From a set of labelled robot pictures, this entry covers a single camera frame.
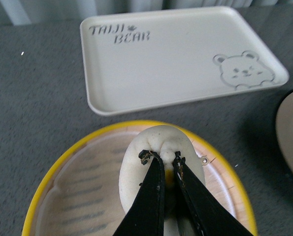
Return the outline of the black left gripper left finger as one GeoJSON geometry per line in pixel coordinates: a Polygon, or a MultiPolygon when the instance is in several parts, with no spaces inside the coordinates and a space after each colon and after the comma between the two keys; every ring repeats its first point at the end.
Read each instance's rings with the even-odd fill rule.
{"type": "Polygon", "coordinates": [[[160,156],[142,150],[142,164],[152,157],[151,165],[133,204],[116,229],[115,236],[162,236],[164,232],[165,171],[160,156]]]}

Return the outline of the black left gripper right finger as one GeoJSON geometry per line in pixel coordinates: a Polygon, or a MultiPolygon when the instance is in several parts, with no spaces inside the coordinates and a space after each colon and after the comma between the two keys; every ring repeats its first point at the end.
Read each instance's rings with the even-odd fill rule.
{"type": "Polygon", "coordinates": [[[250,236],[187,166],[181,152],[173,161],[179,233],[190,236],[250,236]]]}

